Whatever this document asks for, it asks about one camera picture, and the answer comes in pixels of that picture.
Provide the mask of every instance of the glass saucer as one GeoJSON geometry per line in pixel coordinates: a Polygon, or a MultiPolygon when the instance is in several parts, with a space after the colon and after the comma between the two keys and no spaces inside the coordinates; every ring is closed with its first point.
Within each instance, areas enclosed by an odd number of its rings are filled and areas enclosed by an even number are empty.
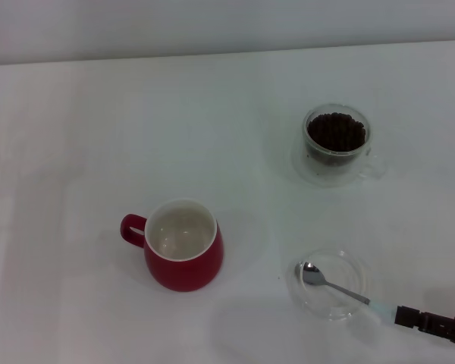
{"type": "Polygon", "coordinates": [[[362,305],[334,288],[305,284],[302,280],[305,262],[320,269],[327,281],[368,296],[366,270],[357,259],[342,249],[320,249],[296,260],[287,271],[290,295],[303,309],[324,319],[340,320],[353,315],[362,305]]]}

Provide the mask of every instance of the glass cup handle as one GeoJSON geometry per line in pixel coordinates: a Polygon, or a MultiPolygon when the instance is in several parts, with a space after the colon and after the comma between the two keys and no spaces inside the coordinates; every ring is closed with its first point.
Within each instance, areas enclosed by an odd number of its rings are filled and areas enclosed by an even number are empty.
{"type": "Polygon", "coordinates": [[[366,152],[367,161],[362,170],[359,172],[359,177],[361,178],[374,178],[376,180],[381,179],[381,177],[386,173],[388,169],[386,160],[380,155],[370,155],[371,149],[366,152]]]}

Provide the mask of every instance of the white wall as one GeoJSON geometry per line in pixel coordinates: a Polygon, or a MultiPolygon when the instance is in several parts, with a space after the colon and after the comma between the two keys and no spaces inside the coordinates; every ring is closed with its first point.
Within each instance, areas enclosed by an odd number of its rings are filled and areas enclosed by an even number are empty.
{"type": "Polygon", "coordinates": [[[455,39],[455,0],[0,0],[0,63],[455,39]]]}

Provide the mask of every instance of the red mug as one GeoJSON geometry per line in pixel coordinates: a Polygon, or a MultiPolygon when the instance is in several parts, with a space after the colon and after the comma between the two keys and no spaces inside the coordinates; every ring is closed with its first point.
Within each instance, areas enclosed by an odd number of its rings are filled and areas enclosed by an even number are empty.
{"type": "Polygon", "coordinates": [[[126,215],[121,222],[121,236],[143,248],[146,264],[157,282],[180,292],[198,290],[212,281],[224,257],[214,215],[193,199],[166,202],[148,219],[126,215]]]}

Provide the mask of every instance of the white table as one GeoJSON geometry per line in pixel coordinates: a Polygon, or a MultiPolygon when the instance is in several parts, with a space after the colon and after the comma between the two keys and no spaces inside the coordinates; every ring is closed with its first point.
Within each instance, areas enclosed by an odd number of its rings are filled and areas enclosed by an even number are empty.
{"type": "Polygon", "coordinates": [[[334,243],[373,298],[455,315],[455,42],[0,67],[0,364],[455,363],[455,345],[366,311],[298,311],[289,262],[334,243]],[[381,180],[295,172],[326,102],[370,118],[381,180]],[[192,293],[119,235],[179,196],[226,245],[192,293]]]}

